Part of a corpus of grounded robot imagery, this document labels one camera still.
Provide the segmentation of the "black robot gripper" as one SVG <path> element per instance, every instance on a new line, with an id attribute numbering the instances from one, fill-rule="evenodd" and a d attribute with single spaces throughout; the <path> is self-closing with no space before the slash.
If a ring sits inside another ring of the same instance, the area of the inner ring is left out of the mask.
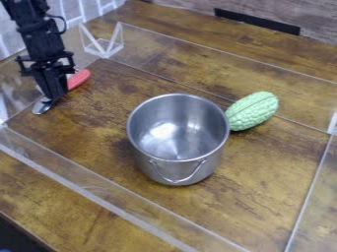
<path id="1" fill-rule="evenodd" d="M 62 40 L 68 25 L 61 30 L 55 21 L 65 18 L 49 13 L 46 0 L 0 0 L 0 3 L 29 51 L 17 58 L 21 72 L 25 76 L 34 75 L 45 96 L 57 100 L 68 94 L 66 76 L 76 73 L 74 53 L 66 50 Z"/>

